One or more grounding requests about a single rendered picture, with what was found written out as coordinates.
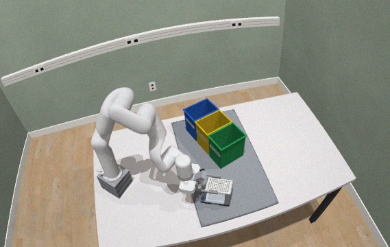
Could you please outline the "green returns bin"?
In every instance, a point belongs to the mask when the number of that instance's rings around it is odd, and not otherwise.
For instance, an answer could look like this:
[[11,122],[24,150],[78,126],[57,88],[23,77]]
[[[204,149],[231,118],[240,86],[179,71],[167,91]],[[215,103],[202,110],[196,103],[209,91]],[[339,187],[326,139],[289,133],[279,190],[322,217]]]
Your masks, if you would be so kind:
[[246,136],[234,122],[208,135],[209,157],[220,168],[225,167],[243,155]]

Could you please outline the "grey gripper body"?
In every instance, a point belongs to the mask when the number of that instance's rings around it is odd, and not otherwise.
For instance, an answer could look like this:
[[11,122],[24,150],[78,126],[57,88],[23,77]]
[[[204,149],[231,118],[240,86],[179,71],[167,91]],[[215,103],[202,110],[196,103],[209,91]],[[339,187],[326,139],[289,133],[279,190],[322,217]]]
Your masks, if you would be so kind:
[[[193,173],[197,173],[200,171],[200,166],[198,164],[192,164]],[[179,189],[181,193],[193,194],[195,192],[197,180],[188,180],[188,181],[180,181]]]

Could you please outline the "yellow recycle bin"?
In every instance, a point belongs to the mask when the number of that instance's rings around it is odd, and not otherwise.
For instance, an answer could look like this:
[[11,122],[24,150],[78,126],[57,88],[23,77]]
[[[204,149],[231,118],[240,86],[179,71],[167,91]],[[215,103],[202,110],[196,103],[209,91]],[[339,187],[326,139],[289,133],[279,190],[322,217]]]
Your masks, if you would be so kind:
[[209,154],[208,135],[216,132],[230,123],[232,123],[232,121],[220,110],[217,110],[195,121],[197,142],[207,154]]

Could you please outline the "blue bin with label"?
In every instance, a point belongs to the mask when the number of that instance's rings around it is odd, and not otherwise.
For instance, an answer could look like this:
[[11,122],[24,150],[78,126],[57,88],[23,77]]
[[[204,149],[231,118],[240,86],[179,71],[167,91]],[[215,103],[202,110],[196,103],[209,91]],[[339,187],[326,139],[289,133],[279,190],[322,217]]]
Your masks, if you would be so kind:
[[195,121],[219,110],[208,98],[184,108],[186,130],[197,141]]

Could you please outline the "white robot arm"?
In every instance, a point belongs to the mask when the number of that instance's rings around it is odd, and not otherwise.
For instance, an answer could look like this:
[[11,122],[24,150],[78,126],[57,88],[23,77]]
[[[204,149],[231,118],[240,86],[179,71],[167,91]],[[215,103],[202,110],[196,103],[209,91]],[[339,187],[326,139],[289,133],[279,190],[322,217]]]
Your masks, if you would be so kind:
[[[97,169],[105,180],[114,182],[122,176],[122,169],[117,165],[112,148],[109,146],[110,136],[115,122],[139,134],[149,137],[149,156],[156,168],[168,172],[174,165],[178,178],[182,181],[206,179],[204,168],[193,173],[191,158],[183,154],[175,146],[169,146],[161,155],[162,145],[166,137],[166,128],[153,104],[145,103],[133,113],[134,92],[123,87],[115,89],[104,100],[96,128],[91,139],[91,145],[101,164]],[[137,115],[138,114],[138,115]],[[103,171],[102,171],[103,170]]]

